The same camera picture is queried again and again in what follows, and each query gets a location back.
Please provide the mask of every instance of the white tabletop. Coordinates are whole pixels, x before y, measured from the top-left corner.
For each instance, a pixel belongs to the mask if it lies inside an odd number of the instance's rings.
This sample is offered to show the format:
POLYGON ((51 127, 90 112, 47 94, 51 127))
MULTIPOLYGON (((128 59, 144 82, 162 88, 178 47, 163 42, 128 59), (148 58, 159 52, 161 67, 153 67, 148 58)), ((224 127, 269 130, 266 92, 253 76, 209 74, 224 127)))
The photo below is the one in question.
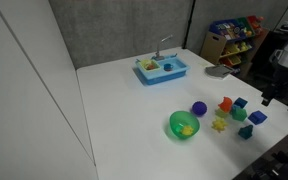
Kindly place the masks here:
POLYGON ((207 77, 211 64, 189 50, 173 48, 162 55, 178 54, 191 69, 182 78, 146 86, 136 76, 135 60, 154 53, 78 70, 95 162, 100 180, 232 179, 288 134, 287 107, 272 100, 261 105, 261 92, 239 79, 207 77), (226 119, 222 133, 211 128, 215 109, 223 97, 248 101, 248 114, 260 110, 268 119, 254 126, 253 137, 237 135, 252 124, 226 119), (176 140, 169 117, 189 111, 195 101, 207 104, 198 118, 200 130, 186 141, 176 140))

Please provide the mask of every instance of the sink basin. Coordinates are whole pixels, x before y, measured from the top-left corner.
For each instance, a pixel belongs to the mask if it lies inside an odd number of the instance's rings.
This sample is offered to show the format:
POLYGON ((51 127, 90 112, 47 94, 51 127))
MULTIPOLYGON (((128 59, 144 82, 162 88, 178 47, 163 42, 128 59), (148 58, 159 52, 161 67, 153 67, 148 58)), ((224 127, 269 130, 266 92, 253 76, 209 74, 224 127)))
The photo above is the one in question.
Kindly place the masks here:
POLYGON ((190 68, 176 55, 164 56, 164 60, 154 61, 160 68, 147 70, 141 65, 140 61, 136 62, 136 66, 144 77, 145 82, 148 85, 161 83, 171 79, 182 77, 186 74, 186 71, 190 68), (171 66, 171 69, 165 69, 166 66, 171 66))

